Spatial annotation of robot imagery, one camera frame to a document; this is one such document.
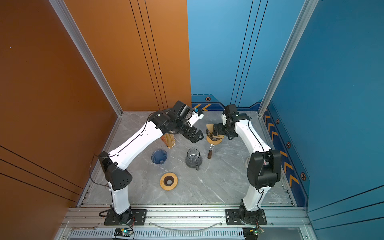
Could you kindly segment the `brown paper coffee filter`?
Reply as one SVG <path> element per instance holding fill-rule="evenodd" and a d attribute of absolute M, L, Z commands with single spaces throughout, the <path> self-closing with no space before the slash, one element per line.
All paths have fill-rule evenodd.
<path fill-rule="evenodd" d="M 209 129 L 209 131 L 213 134 L 214 124 L 207 124 L 206 127 L 207 127 L 207 129 Z"/>

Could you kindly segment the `wooden ring dripper holder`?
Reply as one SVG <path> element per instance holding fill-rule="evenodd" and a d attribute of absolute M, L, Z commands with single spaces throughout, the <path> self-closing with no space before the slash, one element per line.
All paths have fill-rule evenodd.
<path fill-rule="evenodd" d="M 225 136 L 207 136 L 207 141 L 211 145 L 219 145 Z"/>

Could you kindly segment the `blue ribbed dripper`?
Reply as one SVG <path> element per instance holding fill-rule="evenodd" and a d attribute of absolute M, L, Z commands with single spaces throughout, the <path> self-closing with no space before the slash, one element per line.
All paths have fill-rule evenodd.
<path fill-rule="evenodd" d="M 151 160 L 154 164 L 162 165 L 168 158 L 168 153 L 165 150 L 156 150 L 151 155 Z"/>

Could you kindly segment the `grey ribbed glass dripper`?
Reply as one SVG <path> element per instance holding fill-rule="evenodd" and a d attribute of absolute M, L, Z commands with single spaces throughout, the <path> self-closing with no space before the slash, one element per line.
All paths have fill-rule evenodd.
<path fill-rule="evenodd" d="M 209 131 L 209 129 L 206 129 L 206 134 L 207 134 L 208 140 L 211 140 L 211 141 L 214 141 L 214 142 L 220 140 L 219 138 L 214 137 L 213 134 Z"/>

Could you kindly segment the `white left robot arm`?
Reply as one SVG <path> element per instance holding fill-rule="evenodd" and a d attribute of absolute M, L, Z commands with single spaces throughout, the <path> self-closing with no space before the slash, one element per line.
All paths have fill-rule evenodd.
<path fill-rule="evenodd" d="M 202 109 L 193 109 L 178 101 L 165 110 L 149 114 L 145 124 L 116 149 L 98 155 L 105 179 L 111 191 L 112 209 L 120 225 L 132 223 L 133 213 L 129 202 L 128 186 L 133 176 L 127 168 L 152 142 L 164 134 L 181 134 L 192 143 L 204 138 L 203 132 L 194 124 L 204 117 Z"/>

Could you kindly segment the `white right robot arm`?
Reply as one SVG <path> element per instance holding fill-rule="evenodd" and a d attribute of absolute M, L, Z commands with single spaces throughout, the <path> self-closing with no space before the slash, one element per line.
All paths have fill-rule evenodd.
<path fill-rule="evenodd" d="M 245 225 L 266 225 L 261 205 L 268 191 L 281 179 L 282 155 L 262 140 L 252 125 L 251 117 L 239 113 L 235 105 L 225 107 L 222 121 L 214 124 L 213 135 L 224 135 L 229 140 L 239 137 L 250 153 L 247 167 L 249 187 L 241 200 L 237 217 Z"/>

